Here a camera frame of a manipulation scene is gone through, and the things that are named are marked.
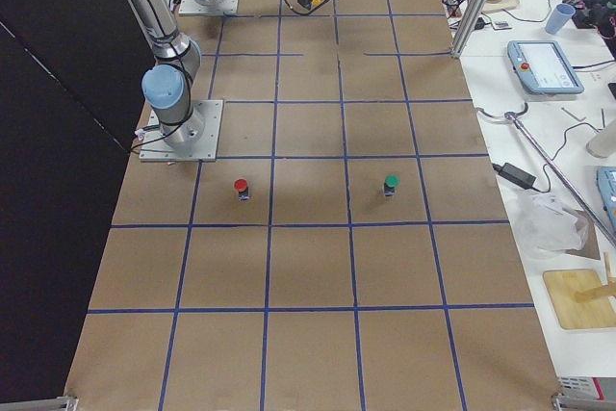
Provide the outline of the wooden cutting board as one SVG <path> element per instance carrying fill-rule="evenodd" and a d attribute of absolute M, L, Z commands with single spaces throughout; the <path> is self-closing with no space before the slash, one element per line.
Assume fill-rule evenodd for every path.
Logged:
<path fill-rule="evenodd" d="M 543 274 L 552 307 L 565 330 L 615 326 L 615 283 L 603 284 L 594 270 L 549 270 Z"/>

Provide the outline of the black power adapter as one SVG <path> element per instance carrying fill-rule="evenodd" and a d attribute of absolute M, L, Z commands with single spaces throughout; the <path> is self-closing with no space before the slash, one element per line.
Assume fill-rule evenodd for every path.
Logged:
<path fill-rule="evenodd" d="M 493 170 L 500 177 L 524 190 L 531 189 L 536 180 L 535 176 L 509 163 L 502 165 L 493 164 Z"/>

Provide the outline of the red push button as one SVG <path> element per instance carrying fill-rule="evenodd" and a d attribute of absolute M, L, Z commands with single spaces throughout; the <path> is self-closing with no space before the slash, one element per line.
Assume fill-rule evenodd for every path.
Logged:
<path fill-rule="evenodd" d="M 240 201 L 250 199 L 249 183 L 244 178 L 239 178 L 234 182 L 234 189 L 237 192 L 237 196 Z"/>

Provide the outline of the blue teach pendant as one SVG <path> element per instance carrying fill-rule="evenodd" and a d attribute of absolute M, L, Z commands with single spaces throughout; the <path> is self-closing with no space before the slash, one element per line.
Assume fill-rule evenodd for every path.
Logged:
<path fill-rule="evenodd" d="M 581 94 L 584 85 L 555 40 L 511 40 L 506 47 L 512 68 L 530 94 Z"/>

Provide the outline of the metal walking cane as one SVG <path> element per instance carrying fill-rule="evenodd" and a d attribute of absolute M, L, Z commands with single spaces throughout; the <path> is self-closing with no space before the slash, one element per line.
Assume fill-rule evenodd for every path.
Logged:
<path fill-rule="evenodd" d="M 595 227 L 601 231 L 606 240 L 615 246 L 615 234 L 611 231 L 599 218 L 594 209 L 586 202 L 581 195 L 580 191 L 575 187 L 571 180 L 565 175 L 562 169 L 555 163 L 554 159 L 548 154 L 548 152 L 540 145 L 540 143 L 534 138 L 534 136 L 526 129 L 525 125 L 521 121 L 521 117 L 528 112 L 529 106 L 525 101 L 524 106 L 520 111 L 507 111 L 502 116 L 495 116 L 487 113 L 483 108 L 476 107 L 475 110 L 483 116 L 493 119 L 496 122 L 502 122 L 505 124 L 512 124 L 517 130 L 519 130 L 524 138 L 530 143 L 534 150 L 543 159 L 544 163 L 552 170 L 554 175 L 560 181 L 560 183 L 566 188 L 570 195 L 574 198 L 576 203 L 581 209 L 590 217 Z"/>

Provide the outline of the light blue plastic cup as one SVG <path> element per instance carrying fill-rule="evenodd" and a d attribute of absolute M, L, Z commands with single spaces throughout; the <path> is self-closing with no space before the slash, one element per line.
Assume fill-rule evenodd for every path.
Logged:
<path fill-rule="evenodd" d="M 567 3 L 556 5 L 546 22 L 545 32 L 550 35 L 557 34 L 572 19 L 576 11 L 573 5 Z"/>

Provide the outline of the clear plastic bag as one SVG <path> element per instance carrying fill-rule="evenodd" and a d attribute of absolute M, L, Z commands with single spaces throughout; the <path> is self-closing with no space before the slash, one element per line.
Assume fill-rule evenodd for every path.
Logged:
<path fill-rule="evenodd" d="M 554 193 L 524 192 L 513 201 L 514 235 L 525 249 L 582 250 L 589 235 L 589 219 Z"/>

